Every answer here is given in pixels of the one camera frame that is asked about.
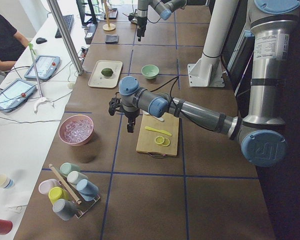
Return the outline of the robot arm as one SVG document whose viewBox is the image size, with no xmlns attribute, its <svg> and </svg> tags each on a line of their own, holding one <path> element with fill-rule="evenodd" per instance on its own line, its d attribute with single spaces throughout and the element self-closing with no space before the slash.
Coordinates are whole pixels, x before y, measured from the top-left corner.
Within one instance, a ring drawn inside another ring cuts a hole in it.
<svg viewBox="0 0 300 240">
<path fill-rule="evenodd" d="M 138 0 L 137 37 L 145 36 L 148 7 L 163 20 L 175 10 L 193 5 L 188 0 Z M 188 65 L 191 87 L 212 87 L 218 62 L 238 5 L 238 0 L 216 0 L 201 58 Z M 136 78 L 126 76 L 119 81 L 121 98 L 109 102 L 108 112 L 124 113 L 127 131 L 134 132 L 136 117 L 143 110 L 155 117 L 171 113 L 187 118 L 196 125 L 237 140 L 244 157 L 253 165 L 270 167 L 283 160 L 288 144 L 277 132 L 285 125 L 278 115 L 279 96 L 285 82 L 283 70 L 287 60 L 291 31 L 298 24 L 300 0 L 248 0 L 245 36 L 254 37 L 249 110 L 246 117 L 226 116 L 167 93 L 153 93 L 139 85 Z"/>
<path fill-rule="evenodd" d="M 149 6 L 162 20 L 167 20 L 174 11 L 185 6 L 208 6 L 209 3 L 209 0 L 138 0 L 137 8 L 132 14 L 136 19 L 137 40 L 140 42 L 145 36 Z"/>
</svg>

